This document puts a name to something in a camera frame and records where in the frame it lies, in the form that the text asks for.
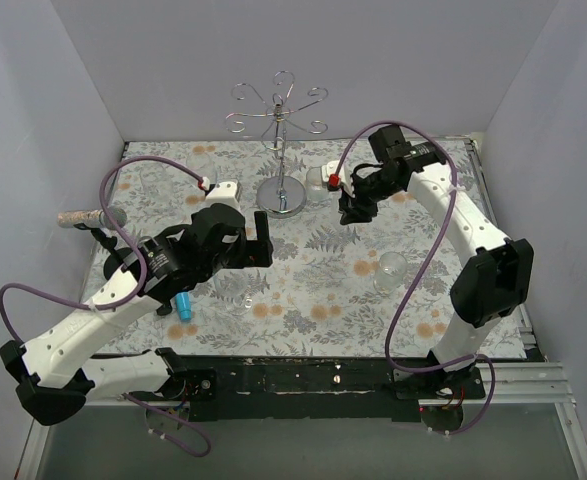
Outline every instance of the glass panel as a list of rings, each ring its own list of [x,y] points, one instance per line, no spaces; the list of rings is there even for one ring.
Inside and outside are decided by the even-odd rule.
[[[464,409],[470,417],[478,407]],[[197,459],[149,435],[141,409],[86,407],[52,427],[38,478],[577,478],[554,405],[495,405],[448,440],[372,419],[204,426],[213,452]],[[199,441],[186,429],[177,436]]]

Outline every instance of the cable clip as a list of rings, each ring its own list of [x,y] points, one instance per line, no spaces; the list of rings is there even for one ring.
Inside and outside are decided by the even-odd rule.
[[[452,183],[449,184],[449,187],[444,191],[444,193],[440,196],[440,198],[442,197],[450,197],[451,196],[451,192],[466,192],[466,188],[464,188],[464,185],[456,185],[453,186]]]
[[[86,306],[89,307],[89,310],[93,312],[93,314],[96,317],[98,317],[104,323],[107,323],[106,317],[104,317],[104,315],[102,315],[102,312],[97,309],[97,305],[95,304],[95,300],[93,300],[93,297],[89,298],[89,301],[86,302]]]
[[[340,186],[340,183],[340,177],[338,175],[336,175],[335,173],[329,175],[329,187],[338,188]]]
[[[208,192],[211,189],[211,180],[208,177],[202,177],[202,181],[198,182],[197,187],[204,192]]]

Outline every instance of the round metal base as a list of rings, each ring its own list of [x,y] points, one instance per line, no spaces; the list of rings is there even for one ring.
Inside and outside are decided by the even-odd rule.
[[[257,206],[273,218],[288,218],[306,205],[306,190],[298,180],[284,176],[284,194],[280,196],[279,178],[267,178],[257,189]]]

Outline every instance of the red cap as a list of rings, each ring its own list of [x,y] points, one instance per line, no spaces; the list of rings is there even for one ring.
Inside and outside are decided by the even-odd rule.
[[[337,176],[335,173],[329,175],[329,185],[333,188],[337,188],[340,186],[340,177]]]

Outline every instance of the small bottle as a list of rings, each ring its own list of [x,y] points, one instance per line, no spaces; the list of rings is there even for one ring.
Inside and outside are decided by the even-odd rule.
[[[180,320],[183,322],[191,321],[191,301],[188,292],[181,292],[175,296],[175,306]]]

